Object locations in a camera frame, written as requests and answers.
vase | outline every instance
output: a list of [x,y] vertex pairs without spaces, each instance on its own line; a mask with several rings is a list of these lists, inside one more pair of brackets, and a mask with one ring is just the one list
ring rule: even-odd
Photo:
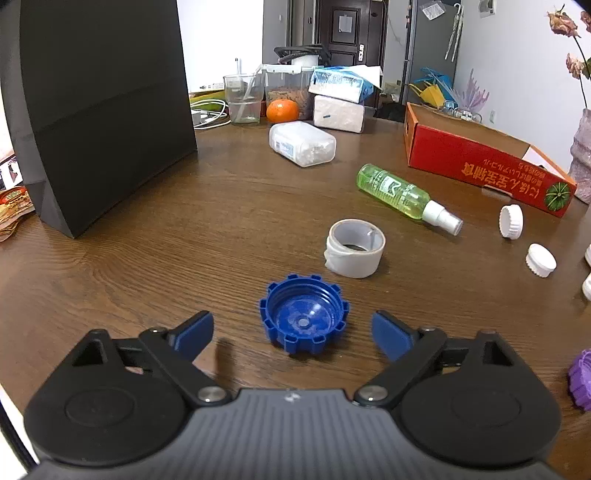
[[588,205],[591,203],[591,110],[583,110],[570,154],[573,162],[569,175],[577,183],[574,196]]

roll of tape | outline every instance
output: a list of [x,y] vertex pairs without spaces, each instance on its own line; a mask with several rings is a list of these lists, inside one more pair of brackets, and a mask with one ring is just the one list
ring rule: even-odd
[[347,219],[330,227],[326,239],[326,268],[349,278],[372,275],[384,253],[386,237],[375,225]]

blue gripper pad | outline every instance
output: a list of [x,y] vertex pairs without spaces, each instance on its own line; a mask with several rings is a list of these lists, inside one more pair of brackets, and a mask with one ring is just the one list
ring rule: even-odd
[[375,344],[391,362],[408,352],[416,338],[414,330],[383,310],[374,313],[371,333]]
[[168,344],[193,362],[213,339],[213,315],[199,312],[168,333]]

white bottle cap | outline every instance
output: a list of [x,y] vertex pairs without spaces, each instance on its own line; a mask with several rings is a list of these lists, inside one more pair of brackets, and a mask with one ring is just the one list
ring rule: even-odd
[[525,257],[530,270],[539,277],[546,278],[556,270],[556,260],[547,248],[539,244],[531,244]]
[[523,231],[523,212],[519,205],[505,205],[499,216],[501,235],[511,240],[517,240]]
[[449,213],[443,205],[430,201],[423,211],[423,220],[431,225],[440,226],[446,232],[457,235],[462,230],[464,221]]
[[591,275],[583,282],[583,295],[591,301]]

red cardboard box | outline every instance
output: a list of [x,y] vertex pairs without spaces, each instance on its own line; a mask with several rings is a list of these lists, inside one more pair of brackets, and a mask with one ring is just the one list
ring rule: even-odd
[[479,187],[562,217],[577,184],[538,148],[484,125],[407,104],[408,165]]

